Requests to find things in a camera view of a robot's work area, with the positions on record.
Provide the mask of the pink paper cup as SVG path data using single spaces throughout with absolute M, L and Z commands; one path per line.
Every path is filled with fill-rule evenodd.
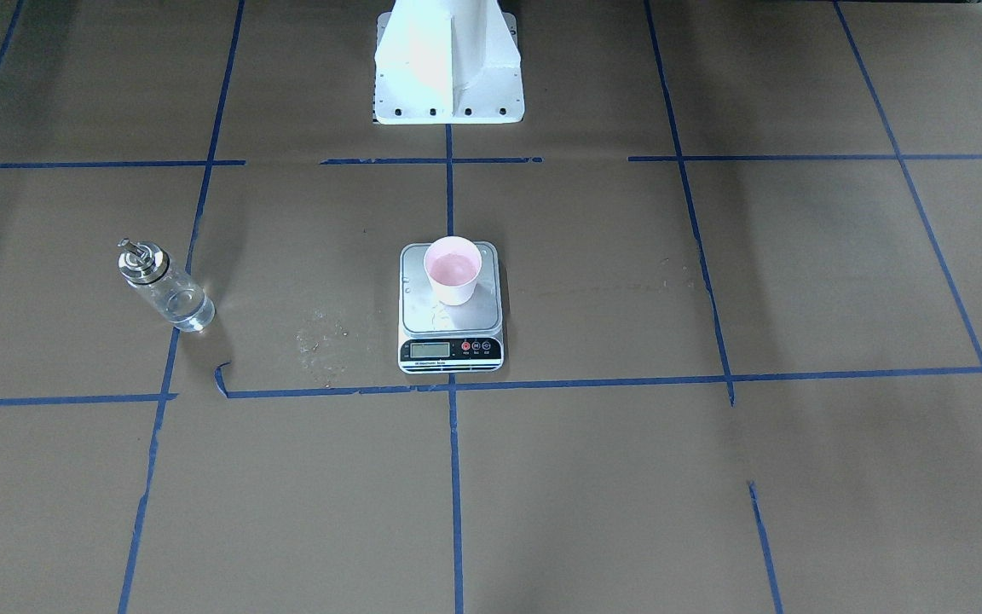
M 474 295 L 482 255 L 474 241 L 447 236 L 426 248 L 422 264 L 434 297 L 447 306 L 459 306 Z

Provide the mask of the clear glass sauce bottle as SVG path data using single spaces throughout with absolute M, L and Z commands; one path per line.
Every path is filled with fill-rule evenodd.
M 216 310 L 204 288 L 156 242 L 118 242 L 118 268 L 124 282 L 167 322 L 183 332 L 199 332 Z

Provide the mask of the digital kitchen scale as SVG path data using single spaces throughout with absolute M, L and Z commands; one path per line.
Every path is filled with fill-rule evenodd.
M 430 242 L 399 252 L 397 365 L 406 374 L 495 372 L 506 346 L 498 250 L 474 244 L 481 256 L 474 292 L 463 304 L 444 304 L 432 290 L 424 260 Z

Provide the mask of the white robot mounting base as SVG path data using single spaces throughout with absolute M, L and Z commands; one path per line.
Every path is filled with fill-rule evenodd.
M 503 125 L 526 106 L 516 17 L 498 1 L 396 1 L 377 18 L 382 125 Z

